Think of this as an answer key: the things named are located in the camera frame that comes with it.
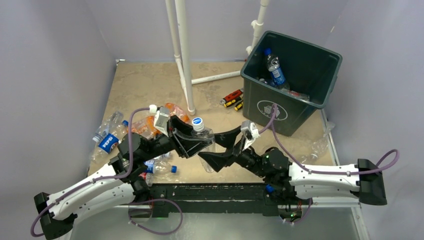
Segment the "clear pocari sweat bottle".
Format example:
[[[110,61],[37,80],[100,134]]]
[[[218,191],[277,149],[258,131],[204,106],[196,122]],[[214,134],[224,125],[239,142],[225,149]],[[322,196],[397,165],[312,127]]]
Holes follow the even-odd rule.
[[[193,130],[191,136],[196,137],[198,140],[202,140],[201,152],[215,152],[216,141],[214,132],[211,128],[205,126],[204,120],[201,117],[195,117],[191,121]]]

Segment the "small pepsi bottle blue cap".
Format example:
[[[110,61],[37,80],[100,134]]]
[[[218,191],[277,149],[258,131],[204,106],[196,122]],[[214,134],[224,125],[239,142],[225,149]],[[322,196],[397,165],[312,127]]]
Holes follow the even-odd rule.
[[[290,85],[283,74],[278,56],[273,54],[270,48],[265,48],[263,53],[266,58],[266,68],[271,75],[274,86],[277,89],[289,91]]]

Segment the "water bottle lake picture label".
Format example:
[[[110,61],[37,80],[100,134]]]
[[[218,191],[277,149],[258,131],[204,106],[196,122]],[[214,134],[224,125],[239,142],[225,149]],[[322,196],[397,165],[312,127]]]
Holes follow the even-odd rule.
[[[288,90],[287,93],[291,97],[293,97],[297,100],[300,100],[300,101],[303,101],[303,102],[309,102],[310,101],[310,96],[308,94],[299,93],[299,92],[296,92],[296,91],[293,91],[293,90]]]

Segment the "crushed bottle purple label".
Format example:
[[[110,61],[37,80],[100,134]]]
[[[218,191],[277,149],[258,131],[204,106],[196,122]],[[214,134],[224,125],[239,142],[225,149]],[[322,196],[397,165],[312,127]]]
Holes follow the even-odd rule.
[[[171,157],[171,155],[172,155],[171,152],[167,152],[167,153],[161,154],[157,157],[154,157],[153,160],[155,160],[155,161],[166,161]]]

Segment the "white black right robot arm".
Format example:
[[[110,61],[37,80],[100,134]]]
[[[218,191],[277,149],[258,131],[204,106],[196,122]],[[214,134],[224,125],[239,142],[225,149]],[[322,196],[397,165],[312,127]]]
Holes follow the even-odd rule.
[[[198,153],[214,171],[236,163],[263,180],[267,195],[288,204],[318,197],[353,198],[372,206],[387,204],[383,174],[367,159],[341,166],[297,164],[277,147],[259,155],[251,146],[260,136],[253,123],[214,136],[225,152]]]

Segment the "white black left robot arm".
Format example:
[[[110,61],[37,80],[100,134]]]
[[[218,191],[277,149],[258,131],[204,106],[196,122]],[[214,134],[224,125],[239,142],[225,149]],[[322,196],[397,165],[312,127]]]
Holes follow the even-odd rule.
[[[58,240],[72,234],[74,225],[109,208],[146,203],[151,190],[142,174],[154,169],[152,160],[171,151],[191,158],[214,143],[176,116],[165,123],[165,132],[146,138],[128,133],[118,144],[118,155],[98,171],[60,192],[34,197],[38,216],[31,225],[33,237]]]

